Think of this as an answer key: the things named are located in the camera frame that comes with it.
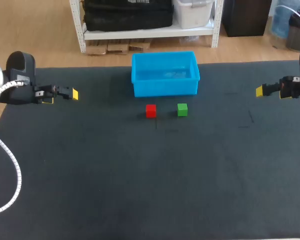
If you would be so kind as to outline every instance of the white storage box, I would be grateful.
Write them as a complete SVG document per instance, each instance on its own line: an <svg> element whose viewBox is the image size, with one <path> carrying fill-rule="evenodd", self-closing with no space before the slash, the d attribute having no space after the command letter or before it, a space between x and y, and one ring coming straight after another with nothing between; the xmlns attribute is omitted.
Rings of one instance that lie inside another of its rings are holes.
<svg viewBox="0 0 300 240"><path fill-rule="evenodd" d="M208 24L215 0L173 0L176 19L182 29Z"/></svg>

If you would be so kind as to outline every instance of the blue plastic bin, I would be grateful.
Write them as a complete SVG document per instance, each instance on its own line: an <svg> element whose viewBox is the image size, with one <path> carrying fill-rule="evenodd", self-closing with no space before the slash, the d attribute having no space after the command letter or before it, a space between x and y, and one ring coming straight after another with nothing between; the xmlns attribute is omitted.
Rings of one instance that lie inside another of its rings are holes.
<svg viewBox="0 0 300 240"><path fill-rule="evenodd" d="M193 51L137 53L132 56L135 97L196 95L200 73Z"/></svg>

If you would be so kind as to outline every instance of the shelf post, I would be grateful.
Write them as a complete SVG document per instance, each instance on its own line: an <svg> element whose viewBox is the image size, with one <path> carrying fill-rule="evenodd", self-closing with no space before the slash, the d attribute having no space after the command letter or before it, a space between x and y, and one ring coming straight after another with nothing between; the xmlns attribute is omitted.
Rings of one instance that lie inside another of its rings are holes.
<svg viewBox="0 0 300 240"><path fill-rule="evenodd" d="M81 50L81 53L85 53L86 52L86 42L85 42L84 32L83 32L83 29L81 26L80 0L69 0L69 1L70 1L76 35L78 37L78 42L80 45L80 50Z"/></svg>
<svg viewBox="0 0 300 240"><path fill-rule="evenodd" d="M214 13L214 24L213 24L213 35L212 35L212 48L218 47L219 33L222 20L222 11L224 8L224 0L215 0L215 13Z"/></svg>

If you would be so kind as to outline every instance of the cube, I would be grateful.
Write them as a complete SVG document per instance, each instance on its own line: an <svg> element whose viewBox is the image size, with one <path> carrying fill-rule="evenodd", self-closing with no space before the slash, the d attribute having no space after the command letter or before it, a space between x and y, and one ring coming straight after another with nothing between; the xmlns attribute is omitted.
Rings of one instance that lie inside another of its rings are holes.
<svg viewBox="0 0 300 240"><path fill-rule="evenodd" d="M146 105L145 115L147 119L155 119L157 117L157 106L155 104Z"/></svg>
<svg viewBox="0 0 300 240"><path fill-rule="evenodd" d="M188 105L186 103L178 103L178 117L188 116Z"/></svg>

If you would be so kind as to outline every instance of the blue water bottle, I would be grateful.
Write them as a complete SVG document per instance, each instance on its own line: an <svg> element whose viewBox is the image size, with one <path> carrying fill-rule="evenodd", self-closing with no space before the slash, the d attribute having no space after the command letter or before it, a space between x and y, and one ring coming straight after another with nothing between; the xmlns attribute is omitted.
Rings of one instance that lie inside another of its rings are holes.
<svg viewBox="0 0 300 240"><path fill-rule="evenodd" d="M289 34L289 19L293 11L298 10L300 10L300 0L278 0L272 19L272 34L286 39Z"/></svg>

